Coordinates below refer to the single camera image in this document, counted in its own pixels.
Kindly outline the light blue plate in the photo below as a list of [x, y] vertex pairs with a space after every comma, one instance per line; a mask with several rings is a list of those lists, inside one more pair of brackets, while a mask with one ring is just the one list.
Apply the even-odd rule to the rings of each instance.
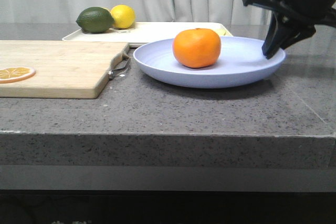
[[222, 48], [215, 64], [188, 68], [173, 56], [172, 39], [159, 40], [137, 48], [133, 57], [148, 76], [164, 83], [201, 89], [218, 89], [250, 84], [272, 75], [286, 58], [284, 50], [267, 59], [263, 41], [245, 37], [221, 37]]

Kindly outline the yellow spoon on tray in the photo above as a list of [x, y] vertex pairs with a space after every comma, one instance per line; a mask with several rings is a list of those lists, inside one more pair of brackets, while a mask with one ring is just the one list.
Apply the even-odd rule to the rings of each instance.
[[217, 33], [219, 36], [226, 35], [226, 29], [214, 29], [214, 32]]

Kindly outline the cream rectangular tray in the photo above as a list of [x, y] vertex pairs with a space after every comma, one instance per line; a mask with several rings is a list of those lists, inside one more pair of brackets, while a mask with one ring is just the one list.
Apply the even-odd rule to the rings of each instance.
[[157, 40], [174, 38], [178, 33], [194, 28], [226, 29], [226, 36], [232, 34], [220, 23], [211, 22], [136, 22], [128, 29], [111, 28], [107, 32], [91, 34], [82, 29], [65, 36], [63, 41], [127, 42], [136, 48]]

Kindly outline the yellow lemon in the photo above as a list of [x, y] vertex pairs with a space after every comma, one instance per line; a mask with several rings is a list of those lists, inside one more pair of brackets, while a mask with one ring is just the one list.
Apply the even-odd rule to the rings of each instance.
[[110, 10], [110, 14], [114, 19], [113, 27], [118, 29], [127, 29], [131, 27], [135, 21], [135, 11], [127, 5], [117, 5]]

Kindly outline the green lime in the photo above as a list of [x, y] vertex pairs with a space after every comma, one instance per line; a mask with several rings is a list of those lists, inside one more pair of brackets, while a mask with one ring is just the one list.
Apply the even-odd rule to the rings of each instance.
[[114, 19], [106, 8], [89, 7], [79, 14], [76, 23], [84, 31], [97, 34], [110, 29], [114, 24]]

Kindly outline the wooden cutting board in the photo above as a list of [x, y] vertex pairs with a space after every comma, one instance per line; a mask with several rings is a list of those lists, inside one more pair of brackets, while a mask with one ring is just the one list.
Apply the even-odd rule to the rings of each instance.
[[2, 40], [2, 69], [32, 67], [36, 73], [1, 84], [1, 97], [95, 99], [128, 50], [127, 42]]

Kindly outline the orange slice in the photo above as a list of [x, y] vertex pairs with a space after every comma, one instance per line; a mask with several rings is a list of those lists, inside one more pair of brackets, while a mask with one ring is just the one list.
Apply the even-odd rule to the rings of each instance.
[[26, 80], [34, 76], [36, 70], [31, 67], [8, 67], [1, 69], [1, 84]]

